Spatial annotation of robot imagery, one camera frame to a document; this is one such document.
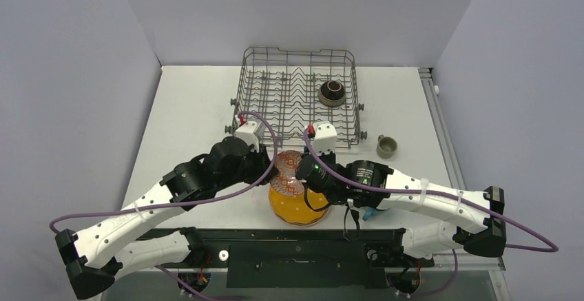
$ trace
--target cup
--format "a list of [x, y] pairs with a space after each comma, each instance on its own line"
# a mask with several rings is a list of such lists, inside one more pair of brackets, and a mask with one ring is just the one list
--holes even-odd
[[377, 155], [380, 158], [390, 158], [397, 151], [397, 141], [383, 134], [377, 137]]

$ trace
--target gray wall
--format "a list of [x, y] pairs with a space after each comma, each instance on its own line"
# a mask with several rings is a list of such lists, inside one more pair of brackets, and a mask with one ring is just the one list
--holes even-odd
[[119, 208], [159, 74], [126, 0], [0, 0], [2, 300], [75, 300], [48, 222]]
[[501, 186], [507, 215], [560, 247], [506, 251], [514, 300], [582, 298], [583, 29], [584, 0], [472, 0], [434, 70], [467, 186]]
[[238, 65], [250, 45], [348, 48], [433, 66], [470, 0], [128, 0], [164, 64]]

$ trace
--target white tabletop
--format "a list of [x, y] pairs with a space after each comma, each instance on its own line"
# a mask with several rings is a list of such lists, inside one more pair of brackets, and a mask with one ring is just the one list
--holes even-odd
[[[124, 206], [135, 201], [178, 163], [208, 153], [226, 134], [231, 124], [240, 67], [165, 66], [148, 124], [140, 145]], [[361, 128], [368, 139], [352, 149], [337, 151], [337, 161], [347, 164], [366, 159], [385, 163], [405, 174], [425, 177], [450, 186], [444, 158], [424, 90], [416, 68], [357, 68]], [[389, 160], [375, 153], [377, 136], [391, 136], [399, 149]], [[234, 185], [227, 194], [244, 187]], [[342, 229], [343, 207], [334, 207], [317, 224], [306, 229]], [[433, 218], [391, 209], [367, 222], [362, 229], [418, 227]], [[268, 201], [268, 187], [256, 187], [245, 194], [217, 203], [200, 205], [158, 227], [212, 229], [299, 229], [275, 216]]]

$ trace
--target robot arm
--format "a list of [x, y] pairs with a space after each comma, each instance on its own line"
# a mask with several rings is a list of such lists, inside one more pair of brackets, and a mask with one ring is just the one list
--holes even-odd
[[[109, 217], [80, 231], [59, 232], [55, 240], [77, 298], [91, 298], [131, 272], [188, 260], [202, 246], [189, 228], [163, 238], [135, 240], [193, 206], [138, 208], [211, 199], [236, 183], [253, 183], [270, 164], [265, 146], [258, 140], [263, 131], [261, 123], [248, 121], [236, 130], [235, 136], [216, 143], [208, 154], [177, 165], [148, 192], [123, 208], [134, 209], [129, 214]], [[277, 172], [273, 168], [261, 185]]]
[[[484, 257], [499, 257], [503, 254], [505, 223], [460, 201], [464, 198], [502, 214], [502, 189], [489, 187], [485, 191], [461, 191], [429, 183], [423, 178], [413, 178], [387, 165], [367, 160], [357, 160], [343, 167], [335, 160], [334, 146], [331, 146], [335, 141], [334, 126], [326, 122], [315, 125], [313, 149], [341, 176], [370, 187], [421, 189], [422, 194], [371, 192], [353, 187], [330, 175], [309, 155], [300, 161], [296, 178], [304, 180], [306, 186], [314, 192], [324, 194], [334, 205], [348, 203], [357, 208], [403, 209], [441, 221], [426, 227], [408, 229], [402, 242], [405, 254], [414, 258], [429, 258], [435, 252], [458, 248]], [[458, 200], [425, 194], [427, 189], [452, 194]]]

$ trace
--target metal wire rack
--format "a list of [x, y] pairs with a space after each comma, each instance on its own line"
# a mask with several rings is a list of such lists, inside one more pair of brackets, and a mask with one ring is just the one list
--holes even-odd
[[[339, 107], [323, 105], [317, 96], [326, 81], [339, 81], [346, 102]], [[337, 130], [337, 147], [351, 148], [367, 138], [361, 130], [355, 58], [348, 50], [291, 51], [250, 47], [243, 54], [233, 122], [225, 127], [232, 134], [235, 116], [242, 110], [258, 112], [278, 133], [278, 147], [304, 146], [304, 127], [330, 121]]]

